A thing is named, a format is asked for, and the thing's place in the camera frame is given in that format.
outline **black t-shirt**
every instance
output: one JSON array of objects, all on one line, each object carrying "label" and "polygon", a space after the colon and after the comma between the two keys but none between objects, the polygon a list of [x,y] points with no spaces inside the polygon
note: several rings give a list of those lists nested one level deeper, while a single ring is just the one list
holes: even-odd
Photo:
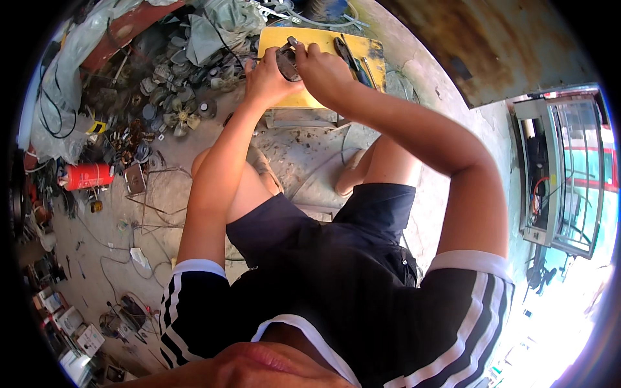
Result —
[{"label": "black t-shirt", "polygon": [[230,287],[213,261],[175,267],[159,321],[171,367],[284,322],[356,386],[465,387],[489,367],[514,293],[507,260],[480,251],[436,256],[419,289],[351,248],[262,263]]}]

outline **black shorts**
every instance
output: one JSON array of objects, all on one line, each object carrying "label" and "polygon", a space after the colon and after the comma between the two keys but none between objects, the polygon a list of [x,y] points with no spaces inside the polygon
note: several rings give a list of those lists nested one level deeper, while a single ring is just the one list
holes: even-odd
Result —
[{"label": "black shorts", "polygon": [[409,250],[399,246],[407,227],[416,188],[404,184],[367,183],[353,194],[331,223],[322,225],[285,198],[274,196],[227,225],[227,236],[249,268],[279,256],[282,250],[304,250],[316,244],[349,246],[364,251],[406,286],[418,274]]}]

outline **red fire extinguisher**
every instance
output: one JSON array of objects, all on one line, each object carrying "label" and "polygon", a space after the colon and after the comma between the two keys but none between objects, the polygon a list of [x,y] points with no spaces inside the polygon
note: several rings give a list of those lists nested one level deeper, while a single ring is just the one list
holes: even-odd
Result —
[{"label": "red fire extinguisher", "polygon": [[114,172],[105,163],[83,163],[81,165],[65,167],[65,173],[58,177],[58,185],[65,190],[86,189],[95,186],[104,186],[112,183]]}]

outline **man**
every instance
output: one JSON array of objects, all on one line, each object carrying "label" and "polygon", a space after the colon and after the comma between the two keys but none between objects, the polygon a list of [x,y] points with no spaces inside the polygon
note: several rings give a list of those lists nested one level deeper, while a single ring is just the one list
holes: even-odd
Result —
[{"label": "man", "polygon": [[[304,84],[280,75],[275,50],[254,70],[247,65],[244,102],[193,166],[160,317],[161,354],[179,367],[128,385],[474,385],[514,291],[494,160],[463,127],[367,88],[316,44],[296,47]],[[325,107],[382,133],[338,180],[337,192],[351,197],[327,225],[288,202],[264,157],[248,152],[265,109],[304,86]],[[451,184],[437,256],[416,288],[414,259],[398,244],[419,160]],[[250,268],[230,287],[225,233]]]}]

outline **yellow cutting board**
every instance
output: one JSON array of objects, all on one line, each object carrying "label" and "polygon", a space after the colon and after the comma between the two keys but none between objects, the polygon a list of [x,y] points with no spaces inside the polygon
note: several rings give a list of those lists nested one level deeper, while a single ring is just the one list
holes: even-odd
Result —
[{"label": "yellow cutting board", "polygon": [[[261,58],[265,53],[265,49],[269,47],[282,47],[287,43],[288,37],[294,37],[299,42],[304,43],[306,47],[311,43],[316,43],[321,51],[337,55],[334,49],[334,38],[340,37],[339,32],[329,30],[303,29],[298,27],[265,27],[261,31],[259,38],[258,57]],[[369,61],[369,67],[378,89],[386,92],[386,67],[384,64],[384,47],[379,40],[357,37],[356,35],[345,34],[345,40],[349,46],[354,58],[360,60],[360,64],[365,72],[365,63],[362,57],[365,56]],[[311,108],[320,109],[325,107],[315,100],[313,96],[305,89],[299,93],[292,94],[276,104],[274,108]]]}]

